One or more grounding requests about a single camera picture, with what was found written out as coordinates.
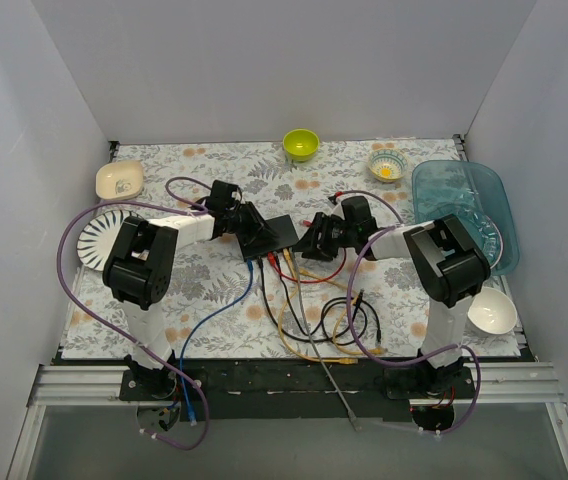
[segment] gray cable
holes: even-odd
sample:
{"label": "gray cable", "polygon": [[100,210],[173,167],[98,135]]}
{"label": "gray cable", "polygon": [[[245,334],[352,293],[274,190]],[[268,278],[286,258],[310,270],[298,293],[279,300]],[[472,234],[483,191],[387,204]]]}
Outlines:
{"label": "gray cable", "polygon": [[326,366],[326,363],[324,363],[324,359],[320,355],[320,352],[317,349],[317,346],[315,345],[315,340],[313,340],[313,335],[311,334],[311,328],[308,322],[306,321],[306,312],[304,312],[304,302],[302,301],[302,283],[300,282],[300,269],[297,266],[297,260],[295,259],[295,254],[292,252],[291,252],[291,260],[293,262],[293,269],[295,270],[295,280],[297,281],[297,298],[299,298],[300,302],[300,310],[302,313],[302,320],[303,320],[302,323],[304,324],[304,328],[306,329],[306,331],[303,333],[308,337],[309,342],[311,342],[311,346],[315,351],[315,356],[319,359],[320,363],[322,364],[322,368],[324,368],[324,371],[326,372],[326,376],[333,384],[333,387],[335,387],[335,391],[337,392],[337,394],[340,397],[340,400],[344,404],[344,408],[346,408],[346,413],[348,414],[348,420],[351,422],[351,425],[353,426],[355,431],[359,432],[362,430],[362,427],[359,424],[359,420],[355,416],[355,412],[351,409],[351,406],[348,404],[348,401],[344,397],[342,390],[340,390],[340,387],[337,385],[337,382],[333,378],[333,375],[331,375],[331,372]]}

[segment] white plate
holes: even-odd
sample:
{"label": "white plate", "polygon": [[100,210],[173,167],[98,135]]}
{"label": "white plate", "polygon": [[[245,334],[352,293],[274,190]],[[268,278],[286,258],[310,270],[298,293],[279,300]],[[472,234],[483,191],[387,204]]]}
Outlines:
{"label": "white plate", "polygon": [[111,254],[124,219],[139,217],[130,210],[109,210],[91,220],[77,240],[77,254],[88,268],[101,272]]}

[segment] red cable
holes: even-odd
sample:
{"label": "red cable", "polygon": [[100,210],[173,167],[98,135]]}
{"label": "red cable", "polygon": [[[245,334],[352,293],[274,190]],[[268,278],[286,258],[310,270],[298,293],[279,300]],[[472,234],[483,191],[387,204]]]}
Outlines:
{"label": "red cable", "polygon": [[[322,283],[322,282],[327,282],[329,280],[331,280],[332,278],[334,278],[335,276],[337,276],[337,274],[339,274],[342,269],[344,268],[344,265],[346,264],[346,249],[343,249],[344,251],[344,257],[342,258],[342,263],[340,264],[340,266],[337,268],[337,270],[335,270],[335,272],[333,272],[331,275],[329,275],[326,278],[322,278],[320,280],[302,280],[300,279],[300,283]],[[275,271],[282,277],[285,278],[287,280],[290,280],[291,282],[295,282],[297,283],[297,280],[295,280],[292,277],[289,277],[288,275],[286,275],[285,273],[282,273],[282,270],[280,270],[280,268],[277,266],[277,264],[275,263],[275,256],[272,253],[268,254],[268,261],[271,264],[271,266],[273,267],[273,269],[275,269]]]}
{"label": "red cable", "polygon": [[453,400],[455,400],[455,387],[451,387],[451,400],[446,404],[447,407],[453,405]]}

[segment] white bowl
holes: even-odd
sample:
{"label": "white bowl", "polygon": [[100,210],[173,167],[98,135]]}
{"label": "white bowl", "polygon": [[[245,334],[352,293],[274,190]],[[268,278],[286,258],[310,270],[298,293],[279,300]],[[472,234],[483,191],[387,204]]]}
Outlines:
{"label": "white bowl", "polygon": [[95,193],[104,200],[127,200],[144,188],[144,169],[137,160],[104,165],[95,176]]}
{"label": "white bowl", "polygon": [[483,287],[473,299],[468,319],[475,330],[484,335],[504,335],[515,327],[517,310],[511,299],[502,292]]}

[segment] patterned table surface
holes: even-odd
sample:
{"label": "patterned table surface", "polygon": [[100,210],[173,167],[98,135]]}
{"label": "patterned table surface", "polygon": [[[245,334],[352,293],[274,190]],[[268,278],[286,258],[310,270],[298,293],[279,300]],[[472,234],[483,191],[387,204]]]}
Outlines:
{"label": "patterned table surface", "polygon": [[[367,171],[369,153],[383,146],[394,146],[409,159],[409,172],[399,183],[380,183]],[[116,157],[116,161],[142,161],[145,186],[137,198],[141,202],[175,206],[175,201],[164,190],[164,183],[176,175],[192,176],[209,184],[213,179],[230,181],[242,187],[244,198],[254,202],[265,218],[291,215],[300,237],[305,230],[302,221],[312,219],[318,211],[330,212],[332,206],[326,197],[341,190],[374,192],[396,206],[406,223],[412,223],[411,172],[420,162],[441,159],[459,159],[452,140],[325,142],[315,159],[295,166],[285,160],[279,143],[131,145],[120,147]],[[204,189],[190,184],[180,185],[176,182],[174,189],[178,195],[181,193],[191,199],[205,195]],[[388,210],[374,200],[370,203],[378,225],[394,223]],[[135,210],[146,218],[166,216],[151,210]],[[337,281],[347,283],[354,259],[354,252],[351,251],[346,268],[336,277]],[[323,276],[334,271],[338,264],[339,259],[329,264],[300,260],[300,266]],[[284,290],[268,263],[265,272],[268,298],[277,315],[285,301]],[[248,268],[242,261],[234,236],[225,235],[178,251],[171,286],[162,303],[166,335],[173,347],[179,352],[196,323],[241,295],[248,280]],[[188,357],[291,356],[266,315],[260,280],[256,267],[255,282],[249,295],[241,304],[208,321],[196,332],[189,342]],[[355,287],[367,292],[365,298],[379,314],[382,345],[387,355],[415,355],[426,332],[428,297],[420,286],[412,262],[404,259],[365,261],[360,266]],[[82,268],[75,288],[83,302],[126,329],[123,312],[110,290],[102,284],[100,274]],[[344,295],[339,287],[326,284],[305,286],[302,291],[306,315],[311,324],[317,324],[327,300]],[[297,299],[293,299],[293,306],[299,308]],[[341,311],[335,308],[327,317],[329,332],[332,332]],[[285,314],[283,323],[291,333],[300,334],[290,312]],[[375,328],[370,326],[363,339],[365,345],[373,348]],[[467,331],[465,342],[479,355],[520,354],[514,333],[487,339]],[[122,358],[132,350],[127,340],[79,310],[69,313],[66,337],[62,344],[62,357],[65,359]],[[295,341],[292,344],[312,355],[308,345]],[[320,351],[327,356],[341,355],[330,344],[321,344]]]}

